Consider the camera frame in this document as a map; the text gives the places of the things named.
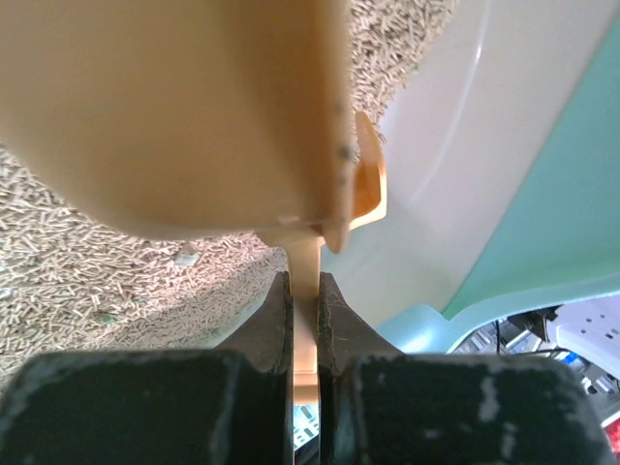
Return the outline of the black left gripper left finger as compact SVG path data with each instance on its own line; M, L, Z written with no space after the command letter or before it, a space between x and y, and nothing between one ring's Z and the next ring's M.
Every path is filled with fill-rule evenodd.
M1 398L5 464L291 464L293 301L285 272L212 349L56 352Z

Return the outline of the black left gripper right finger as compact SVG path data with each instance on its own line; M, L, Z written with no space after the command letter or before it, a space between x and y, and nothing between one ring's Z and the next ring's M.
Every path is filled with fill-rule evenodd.
M576 374L541 356L407 355L320 279L323 464L612 464Z

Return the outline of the light blue litter box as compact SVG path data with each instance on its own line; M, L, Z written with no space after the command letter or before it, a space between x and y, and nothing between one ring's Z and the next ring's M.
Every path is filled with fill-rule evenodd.
M324 268L393 346L618 292L617 2L460 2L381 129L387 215Z

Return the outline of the orange litter scoop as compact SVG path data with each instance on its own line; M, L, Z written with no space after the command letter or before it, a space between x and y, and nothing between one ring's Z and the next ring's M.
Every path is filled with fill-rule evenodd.
M287 254L294 401L319 399L321 250L387 212L337 1L5 1L1 139L102 223Z

